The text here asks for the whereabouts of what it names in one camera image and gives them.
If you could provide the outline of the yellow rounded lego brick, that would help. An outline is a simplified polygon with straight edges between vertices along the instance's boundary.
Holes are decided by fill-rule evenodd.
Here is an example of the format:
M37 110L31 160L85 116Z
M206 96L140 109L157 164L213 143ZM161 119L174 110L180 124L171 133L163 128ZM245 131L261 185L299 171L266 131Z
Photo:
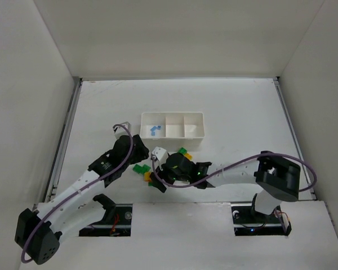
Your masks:
M144 181L151 182L152 181L151 174L152 174L151 172L144 173Z

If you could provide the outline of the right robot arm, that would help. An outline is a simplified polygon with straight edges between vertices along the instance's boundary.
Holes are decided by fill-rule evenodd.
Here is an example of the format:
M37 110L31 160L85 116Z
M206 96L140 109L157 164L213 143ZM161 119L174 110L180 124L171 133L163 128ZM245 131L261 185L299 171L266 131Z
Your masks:
M150 159L152 182L161 191L167 187L204 190L224 185L257 185L262 190L254 194L252 207L265 215L282 202L294 203L299 199L301 169L288 155L263 151L230 165L214 167L211 162L194 163L179 152L169 154L156 147Z

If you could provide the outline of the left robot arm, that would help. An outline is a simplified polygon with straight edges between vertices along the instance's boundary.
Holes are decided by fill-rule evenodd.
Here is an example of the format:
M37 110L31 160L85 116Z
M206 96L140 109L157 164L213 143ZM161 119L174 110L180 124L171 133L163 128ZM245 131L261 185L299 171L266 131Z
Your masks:
M36 210L18 217L15 242L22 248L22 263L41 265L50 260L70 233L78 233L115 209L104 191L124 171L149 157L141 137L121 135L71 186Z

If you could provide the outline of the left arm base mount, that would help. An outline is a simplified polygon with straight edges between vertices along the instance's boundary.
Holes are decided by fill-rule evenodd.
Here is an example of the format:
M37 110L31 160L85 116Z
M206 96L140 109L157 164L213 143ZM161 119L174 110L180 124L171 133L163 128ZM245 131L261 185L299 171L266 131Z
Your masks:
M116 204L104 194L94 197L105 210L96 222L87 225L79 232L79 237L130 237L132 223L132 204Z

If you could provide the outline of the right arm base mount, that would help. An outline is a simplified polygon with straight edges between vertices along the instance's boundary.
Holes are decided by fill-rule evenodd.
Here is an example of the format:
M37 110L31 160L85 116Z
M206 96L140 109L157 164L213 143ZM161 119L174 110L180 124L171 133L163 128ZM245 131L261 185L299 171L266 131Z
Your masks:
M271 214L256 212L252 203L231 204L235 236L289 236L292 225L287 213L277 206Z

